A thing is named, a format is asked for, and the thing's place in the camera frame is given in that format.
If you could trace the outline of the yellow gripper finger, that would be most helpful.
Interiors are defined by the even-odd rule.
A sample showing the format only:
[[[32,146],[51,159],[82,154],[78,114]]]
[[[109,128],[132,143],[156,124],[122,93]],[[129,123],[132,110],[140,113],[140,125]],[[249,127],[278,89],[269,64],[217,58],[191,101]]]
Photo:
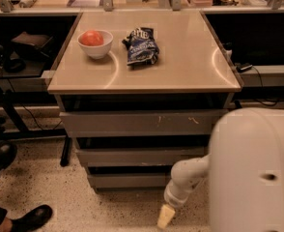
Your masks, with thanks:
[[[157,227],[161,230],[165,229],[167,225],[170,223],[172,218],[174,217],[176,211],[173,207],[168,204],[163,204],[160,208]]]

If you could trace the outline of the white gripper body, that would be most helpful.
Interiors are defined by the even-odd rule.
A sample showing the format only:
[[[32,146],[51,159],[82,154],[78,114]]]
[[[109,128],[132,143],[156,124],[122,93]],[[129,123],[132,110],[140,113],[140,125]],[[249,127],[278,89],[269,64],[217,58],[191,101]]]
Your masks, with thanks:
[[[164,191],[164,200],[174,209],[179,209],[185,204],[192,192],[192,186],[180,186],[170,180]]]

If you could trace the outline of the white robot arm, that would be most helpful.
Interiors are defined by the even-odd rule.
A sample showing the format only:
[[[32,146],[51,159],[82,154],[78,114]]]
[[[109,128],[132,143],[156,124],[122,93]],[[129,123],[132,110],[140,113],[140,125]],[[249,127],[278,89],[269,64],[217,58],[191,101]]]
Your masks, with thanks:
[[[249,107],[220,118],[209,153],[173,165],[158,228],[203,179],[212,232],[284,232],[284,110]]]

